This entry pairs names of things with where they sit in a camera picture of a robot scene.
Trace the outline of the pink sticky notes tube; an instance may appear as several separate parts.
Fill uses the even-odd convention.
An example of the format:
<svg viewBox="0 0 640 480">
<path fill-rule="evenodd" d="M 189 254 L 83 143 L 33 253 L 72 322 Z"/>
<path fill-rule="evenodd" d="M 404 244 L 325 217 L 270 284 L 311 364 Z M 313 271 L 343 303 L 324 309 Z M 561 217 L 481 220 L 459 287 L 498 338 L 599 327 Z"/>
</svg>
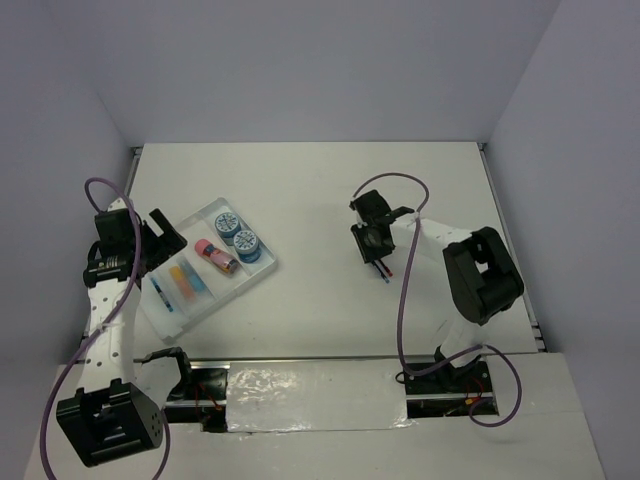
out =
<svg viewBox="0 0 640 480">
<path fill-rule="evenodd" d="M 239 267 L 239 262 L 233 256 L 216 247 L 209 240 L 198 240 L 194 250 L 201 258 L 226 275 L 233 275 Z"/>
</svg>

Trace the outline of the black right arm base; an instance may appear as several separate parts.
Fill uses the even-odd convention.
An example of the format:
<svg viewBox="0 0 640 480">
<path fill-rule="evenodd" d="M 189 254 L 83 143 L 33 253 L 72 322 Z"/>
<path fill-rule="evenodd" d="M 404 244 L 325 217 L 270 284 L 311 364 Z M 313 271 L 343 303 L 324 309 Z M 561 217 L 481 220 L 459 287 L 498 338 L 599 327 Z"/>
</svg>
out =
<svg viewBox="0 0 640 480">
<path fill-rule="evenodd" d="M 476 415 L 498 415 L 488 364 L 482 357 L 460 372 L 451 366 L 424 376 L 400 371 L 395 381 L 404 388 L 409 419 L 467 416 L 474 405 Z"/>
</svg>

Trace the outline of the blue round splash-lid container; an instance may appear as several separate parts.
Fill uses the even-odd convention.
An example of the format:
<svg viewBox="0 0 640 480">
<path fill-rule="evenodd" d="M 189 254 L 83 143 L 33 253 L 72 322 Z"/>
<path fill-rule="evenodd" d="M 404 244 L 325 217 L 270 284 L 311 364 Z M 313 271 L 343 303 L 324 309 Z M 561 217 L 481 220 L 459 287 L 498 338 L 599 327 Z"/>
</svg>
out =
<svg viewBox="0 0 640 480">
<path fill-rule="evenodd" d="M 252 264 L 261 257 L 261 242 L 252 230 L 239 230 L 233 237 L 233 247 L 243 263 Z"/>
</svg>

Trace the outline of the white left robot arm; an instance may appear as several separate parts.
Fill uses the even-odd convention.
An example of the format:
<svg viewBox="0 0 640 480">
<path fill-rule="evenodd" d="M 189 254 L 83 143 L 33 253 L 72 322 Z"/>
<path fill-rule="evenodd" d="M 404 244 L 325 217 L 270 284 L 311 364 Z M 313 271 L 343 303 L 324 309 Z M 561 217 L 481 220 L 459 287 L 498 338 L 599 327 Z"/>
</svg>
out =
<svg viewBox="0 0 640 480">
<path fill-rule="evenodd" d="M 87 467 L 158 448 L 169 395 L 189 396 L 196 385 L 186 353 L 169 347 L 134 360 L 135 319 L 143 279 L 172 259 L 186 239 L 155 209 L 155 233 L 118 198 L 95 218 L 97 241 L 83 281 L 90 300 L 89 345 L 75 393 L 56 404 L 56 421 Z"/>
</svg>

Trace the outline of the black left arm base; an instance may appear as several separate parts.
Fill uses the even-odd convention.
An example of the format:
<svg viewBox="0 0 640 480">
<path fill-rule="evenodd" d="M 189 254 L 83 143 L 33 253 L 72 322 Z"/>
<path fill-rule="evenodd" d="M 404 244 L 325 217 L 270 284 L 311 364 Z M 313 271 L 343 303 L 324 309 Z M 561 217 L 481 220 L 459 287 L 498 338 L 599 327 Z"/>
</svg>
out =
<svg viewBox="0 0 640 480">
<path fill-rule="evenodd" d="M 228 431 L 228 368 L 193 361 L 180 347 L 158 350 L 134 361 L 135 380 L 170 424 L 201 432 Z"/>
</svg>

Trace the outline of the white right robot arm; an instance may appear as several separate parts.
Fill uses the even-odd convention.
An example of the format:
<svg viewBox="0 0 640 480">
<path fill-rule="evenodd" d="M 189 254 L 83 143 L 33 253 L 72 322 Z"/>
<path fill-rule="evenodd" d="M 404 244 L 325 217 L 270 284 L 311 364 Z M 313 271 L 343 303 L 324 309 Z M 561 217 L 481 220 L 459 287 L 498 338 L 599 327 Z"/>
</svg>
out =
<svg viewBox="0 0 640 480">
<path fill-rule="evenodd" d="M 399 245 L 409 248 L 396 322 L 403 372 L 418 377 L 436 371 L 435 380 L 442 389 L 457 391 L 486 348 L 484 326 L 524 294 L 524 282 L 501 235 L 488 226 L 472 231 L 427 220 L 406 206 L 393 209 L 375 189 L 355 193 L 349 207 L 356 213 L 350 231 L 363 262 L 373 265 L 385 281 L 392 273 L 383 259 Z M 455 309 L 453 323 L 436 348 L 435 364 L 423 370 L 409 366 L 403 344 L 410 274 L 418 255 L 446 274 Z"/>
</svg>

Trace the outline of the yellow pink highlighter pen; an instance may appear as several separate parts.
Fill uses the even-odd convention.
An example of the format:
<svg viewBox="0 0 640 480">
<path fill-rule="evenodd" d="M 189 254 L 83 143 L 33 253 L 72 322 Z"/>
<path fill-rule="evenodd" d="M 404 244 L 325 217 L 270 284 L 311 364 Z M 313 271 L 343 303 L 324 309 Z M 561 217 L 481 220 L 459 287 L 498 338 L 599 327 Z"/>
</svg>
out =
<svg viewBox="0 0 640 480">
<path fill-rule="evenodd" d="M 191 287 L 185 273 L 179 266 L 170 267 L 169 275 L 186 301 L 192 301 L 195 299 L 195 291 Z"/>
</svg>

